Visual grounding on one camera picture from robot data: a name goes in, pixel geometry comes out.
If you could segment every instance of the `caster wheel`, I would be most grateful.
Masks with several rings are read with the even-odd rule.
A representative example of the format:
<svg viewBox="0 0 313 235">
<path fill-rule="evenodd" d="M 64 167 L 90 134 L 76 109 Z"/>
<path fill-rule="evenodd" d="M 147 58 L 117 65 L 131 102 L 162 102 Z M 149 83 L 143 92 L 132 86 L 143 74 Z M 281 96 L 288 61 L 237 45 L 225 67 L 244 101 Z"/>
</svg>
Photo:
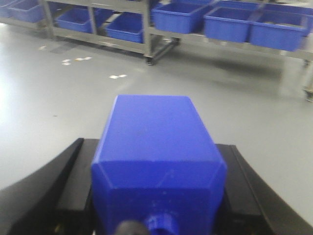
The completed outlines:
<svg viewBox="0 0 313 235">
<path fill-rule="evenodd" d="M 180 44 L 180 38 L 172 38 L 172 41 L 176 46 Z"/>
<path fill-rule="evenodd" d="M 307 68 L 310 65 L 311 61 L 310 60 L 304 60 L 304 67 Z"/>
<path fill-rule="evenodd" d="M 307 101 L 313 102 L 313 91 L 309 91 L 309 90 L 304 90 L 304 91 L 307 94 Z"/>
<path fill-rule="evenodd" d="M 151 57 L 146 57 L 146 65 L 153 65 L 153 58 Z"/>
</svg>

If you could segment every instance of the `shelf leg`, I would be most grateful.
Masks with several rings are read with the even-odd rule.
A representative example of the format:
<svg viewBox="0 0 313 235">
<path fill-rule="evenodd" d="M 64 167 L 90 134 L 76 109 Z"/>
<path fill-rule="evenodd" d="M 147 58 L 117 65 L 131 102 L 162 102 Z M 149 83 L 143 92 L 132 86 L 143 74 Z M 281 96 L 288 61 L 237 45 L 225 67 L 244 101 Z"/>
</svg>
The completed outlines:
<svg viewBox="0 0 313 235">
<path fill-rule="evenodd" d="M 142 25 L 144 29 L 144 44 L 145 44 L 145 57 L 152 57 L 152 37 L 148 31 L 150 26 L 150 1 L 143 0 L 143 17 L 142 17 Z"/>
<path fill-rule="evenodd" d="M 93 8 L 88 6 L 88 12 L 89 12 L 89 17 L 91 20 L 91 29 L 93 34 L 97 34 L 97 27 L 96 27 L 96 21 L 94 19 L 94 13 L 93 13 Z"/>
<path fill-rule="evenodd" d="M 307 69 L 311 65 L 312 61 L 305 60 L 304 63 L 304 68 Z M 307 101 L 313 102 L 313 76 L 311 76 L 308 84 L 304 87 L 303 91 L 307 95 Z"/>
<path fill-rule="evenodd" d="M 40 0 L 40 3 L 44 7 L 44 11 L 45 11 L 45 21 L 47 24 L 47 28 L 46 28 L 47 37 L 50 39 L 55 39 L 53 35 L 53 18 L 52 18 L 49 4 L 46 0 Z"/>
</svg>

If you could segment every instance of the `metal frame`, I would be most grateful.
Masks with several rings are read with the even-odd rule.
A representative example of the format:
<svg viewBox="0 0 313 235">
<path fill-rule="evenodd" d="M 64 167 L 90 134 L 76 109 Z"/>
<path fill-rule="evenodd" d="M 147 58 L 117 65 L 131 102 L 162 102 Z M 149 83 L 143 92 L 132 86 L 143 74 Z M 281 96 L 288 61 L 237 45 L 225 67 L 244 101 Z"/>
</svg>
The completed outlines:
<svg viewBox="0 0 313 235">
<path fill-rule="evenodd" d="M 78 32 L 68 29 L 56 27 L 54 17 L 52 16 L 48 2 L 60 2 L 73 5 L 82 5 L 88 7 L 89 16 L 91 19 L 92 33 Z M 150 26 L 150 4 L 149 0 L 130 1 L 130 0 L 42 0 L 45 9 L 48 34 L 51 38 L 56 36 L 71 38 L 79 41 L 94 43 L 107 47 L 133 51 L 143 54 L 147 58 L 152 58 L 152 35 L 144 31 L 144 43 L 134 43 L 97 34 L 97 28 L 94 20 L 93 8 L 104 8 L 116 11 L 127 11 L 132 13 L 140 13 L 143 15 L 144 29 Z"/>
<path fill-rule="evenodd" d="M 152 65 L 153 62 L 158 59 L 161 55 L 169 51 L 172 47 L 179 44 L 180 39 L 182 40 L 189 40 L 198 43 L 204 44 L 214 44 L 218 46 L 226 46 L 230 48 L 239 48 L 244 50 L 256 51 L 261 53 L 267 54 L 275 54 L 287 57 L 293 57 L 298 59 L 303 59 L 305 61 L 304 68 L 308 69 L 311 66 L 309 64 L 313 61 L 313 35 L 310 35 L 303 46 L 296 50 L 296 51 L 285 51 L 285 50 L 278 50 L 272 49 L 267 47 L 259 47 L 254 46 L 250 43 L 234 43 L 228 41 L 221 41 L 215 39 L 206 38 L 203 33 L 191 33 L 191 34 L 181 34 L 181 33 L 174 33 L 174 32 L 166 32 L 157 30 L 154 27 L 151 27 L 150 24 L 150 0 L 138 0 L 138 1 L 131 1 L 131 0 L 40 0 L 41 4 L 44 6 L 45 10 L 45 20 L 42 20 L 38 23 L 28 23 L 22 22 L 11 18 L 0 18 L 0 23 L 7 23 L 17 26 L 22 26 L 26 28 L 31 28 L 34 30 L 40 30 L 45 25 L 47 26 L 47 34 L 49 38 L 56 38 L 56 36 L 71 38 L 79 41 L 94 43 L 102 46 L 107 47 L 114 47 L 118 49 L 133 51 L 137 53 L 141 53 L 146 58 L 146 63 L 148 65 Z M 49 9 L 48 2 L 60 2 L 60 3 L 67 3 L 73 5 L 82 5 L 87 6 L 89 10 L 89 15 L 91 19 L 92 25 L 92 33 L 84 33 L 78 32 L 68 29 L 63 29 L 56 27 L 54 24 L 54 17 L 61 12 L 57 13 L 57 15 L 52 15 Z M 124 40 L 119 40 L 115 38 L 110 38 L 106 36 L 101 36 L 97 34 L 97 28 L 95 24 L 93 8 L 104 8 L 104 9 L 111 9 L 116 11 L 127 11 L 133 13 L 140 13 L 143 15 L 143 28 L 144 28 L 144 43 L 134 43 Z M 161 46 L 156 47 L 156 44 L 160 44 L 161 37 L 170 38 L 169 42 L 163 44 Z M 313 77 L 305 86 L 304 91 L 307 94 L 307 100 L 313 102 Z"/>
<path fill-rule="evenodd" d="M 155 35 L 162 35 L 167 38 L 174 38 L 174 39 L 183 39 L 198 43 L 210 44 L 210 45 L 217 45 L 217 46 L 224 46 L 230 48 L 239 48 L 243 50 L 250 50 L 256 51 L 266 54 L 274 54 L 274 55 L 281 55 L 287 57 L 293 57 L 297 59 L 304 60 L 304 69 L 313 69 L 313 66 L 310 66 L 313 61 L 313 34 L 310 34 L 305 40 L 303 40 L 303 45 L 300 49 L 296 51 L 286 51 L 286 50 L 278 50 L 272 49 L 268 47 L 259 47 L 252 45 L 250 43 L 235 43 L 229 41 L 222 41 L 216 39 L 209 39 L 203 33 L 191 33 L 191 34 L 182 34 L 182 33 L 174 33 L 174 32 L 167 32 L 161 31 L 154 27 L 149 27 L 147 30 L 150 34 Z M 313 77 L 309 80 L 308 84 L 304 87 L 303 91 L 307 95 L 307 101 L 313 102 Z"/>
</svg>

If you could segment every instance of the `blue box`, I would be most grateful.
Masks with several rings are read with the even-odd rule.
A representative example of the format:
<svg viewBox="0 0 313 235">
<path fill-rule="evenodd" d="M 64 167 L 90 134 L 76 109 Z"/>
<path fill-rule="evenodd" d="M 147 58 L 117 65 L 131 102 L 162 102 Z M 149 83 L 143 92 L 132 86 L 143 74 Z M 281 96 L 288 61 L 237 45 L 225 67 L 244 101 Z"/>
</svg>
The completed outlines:
<svg viewBox="0 0 313 235">
<path fill-rule="evenodd" d="M 12 16 L 9 7 L 18 3 L 20 0 L 2 0 L 0 1 L 0 17 L 9 18 Z"/>
<path fill-rule="evenodd" d="M 286 6 L 286 5 L 278 5 L 278 4 L 266 4 L 264 6 L 264 10 L 270 11 L 278 11 L 285 13 L 294 13 L 307 16 L 307 27 L 304 31 L 303 35 L 308 36 L 313 28 L 313 9 L 306 7 L 298 7 L 298 6 Z"/>
<path fill-rule="evenodd" d="M 12 17 L 20 21 L 35 23 L 44 18 L 43 6 L 37 0 L 22 0 L 9 9 Z"/>
<path fill-rule="evenodd" d="M 208 38 L 244 43 L 248 40 L 253 11 L 218 7 L 204 16 L 204 34 Z"/>
<path fill-rule="evenodd" d="M 107 20 L 113 11 L 107 9 L 94 9 L 94 18 L 96 27 L 99 27 Z M 75 7 L 56 18 L 56 22 L 60 28 L 92 33 L 91 20 L 86 7 Z"/>
<path fill-rule="evenodd" d="M 152 235 L 208 235 L 226 164 L 188 97 L 119 95 L 91 175 L 106 234 L 137 220 Z"/>
<path fill-rule="evenodd" d="M 106 27 L 106 32 L 112 38 L 143 43 L 142 15 L 124 12 Z"/>
<path fill-rule="evenodd" d="M 245 1 L 228 1 L 220 0 L 214 4 L 214 7 L 227 7 L 227 8 L 238 8 L 243 10 L 257 10 L 260 4 L 254 2 L 245 2 Z"/>
<path fill-rule="evenodd" d="M 264 11 L 256 22 L 252 22 L 250 43 L 262 47 L 295 51 L 301 45 L 303 32 L 306 30 L 306 18 L 298 14 Z"/>
<path fill-rule="evenodd" d="M 188 34 L 203 28 L 203 16 L 212 9 L 210 5 L 170 3 L 155 8 L 152 12 L 157 29 Z"/>
</svg>

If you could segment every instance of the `gray floor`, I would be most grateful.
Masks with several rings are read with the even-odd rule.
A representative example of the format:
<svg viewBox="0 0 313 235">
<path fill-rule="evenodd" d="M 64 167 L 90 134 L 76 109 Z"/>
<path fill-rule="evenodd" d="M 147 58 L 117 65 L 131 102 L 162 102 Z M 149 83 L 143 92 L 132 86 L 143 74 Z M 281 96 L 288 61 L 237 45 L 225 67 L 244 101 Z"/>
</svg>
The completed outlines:
<svg viewBox="0 0 313 235">
<path fill-rule="evenodd" d="M 93 58 L 61 64 L 86 56 Z M 138 54 L 55 42 L 0 24 L 0 188 L 76 138 L 100 138 L 117 94 L 183 94 L 214 141 L 237 145 L 313 225 L 313 104 L 301 92 L 302 65 L 292 58 L 182 44 L 149 67 Z M 109 78 L 120 74 L 127 77 Z"/>
</svg>

